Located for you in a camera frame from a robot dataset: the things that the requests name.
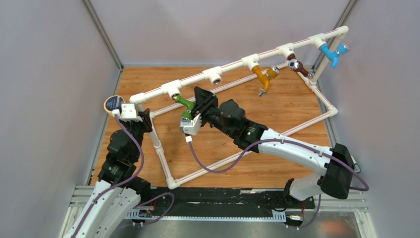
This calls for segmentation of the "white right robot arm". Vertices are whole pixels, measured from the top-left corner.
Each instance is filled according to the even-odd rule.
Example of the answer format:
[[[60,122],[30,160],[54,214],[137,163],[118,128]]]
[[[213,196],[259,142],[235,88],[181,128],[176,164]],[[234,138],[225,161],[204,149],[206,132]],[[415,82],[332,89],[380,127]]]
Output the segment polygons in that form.
[[[278,156],[313,171],[304,178],[291,178],[282,194],[288,207],[296,207],[308,197],[327,194],[347,199],[355,168],[349,149],[342,144],[318,146],[285,136],[266,125],[246,118],[246,112],[232,99],[218,103],[217,96],[198,86],[194,88],[193,115],[201,126],[209,124],[233,140],[243,152]]]

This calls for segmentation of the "green water faucet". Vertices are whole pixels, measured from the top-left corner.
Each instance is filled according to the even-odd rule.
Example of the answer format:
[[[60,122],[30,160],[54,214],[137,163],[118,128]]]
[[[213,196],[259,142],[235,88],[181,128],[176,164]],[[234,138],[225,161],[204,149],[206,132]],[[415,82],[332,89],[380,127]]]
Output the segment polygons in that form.
[[[195,103],[183,98],[180,94],[172,96],[174,102],[179,103],[186,107],[186,110],[182,113],[182,120],[193,120],[192,109],[195,107]]]

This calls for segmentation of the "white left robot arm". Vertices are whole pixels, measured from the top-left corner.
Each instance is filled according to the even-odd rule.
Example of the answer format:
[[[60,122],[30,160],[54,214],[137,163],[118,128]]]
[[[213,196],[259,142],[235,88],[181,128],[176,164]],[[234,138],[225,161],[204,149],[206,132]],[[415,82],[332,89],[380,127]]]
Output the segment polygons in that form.
[[[150,110],[137,112],[133,120],[127,115],[123,107],[115,110],[120,129],[110,136],[92,195],[64,237],[108,238],[136,204],[150,202],[150,183],[138,177],[142,167],[135,165],[144,165],[141,145],[144,135],[153,130]]]

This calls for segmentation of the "white PVC pipe frame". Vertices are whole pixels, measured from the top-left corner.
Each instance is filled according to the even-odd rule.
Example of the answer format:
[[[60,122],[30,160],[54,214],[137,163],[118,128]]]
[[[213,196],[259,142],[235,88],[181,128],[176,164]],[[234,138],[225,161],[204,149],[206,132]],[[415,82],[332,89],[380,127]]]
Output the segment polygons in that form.
[[[310,129],[310,140],[325,142],[320,123],[337,114],[338,110],[321,93],[315,79],[303,77],[281,63],[283,74],[273,80],[271,90],[257,96],[257,77],[249,73],[247,64],[267,57],[289,55],[298,47],[320,46],[332,39],[334,47],[345,38],[349,28],[341,26],[295,43],[288,43],[265,53],[246,57],[212,68],[204,67],[129,67],[123,73],[123,89],[132,93],[130,101],[151,107],[155,132],[145,143],[145,164],[139,176],[155,186],[169,187],[270,187],[283,186],[290,178],[304,178],[313,171],[298,163],[274,155],[246,153],[215,128],[203,127],[193,139],[193,147],[202,163],[212,170],[231,170],[214,174],[201,169],[188,145],[179,134],[177,114],[181,105],[173,103],[168,93],[181,92],[191,97],[194,87],[209,89],[212,75],[225,75],[227,83],[220,83],[211,91],[219,102],[229,99],[245,109],[246,115],[287,136]]]

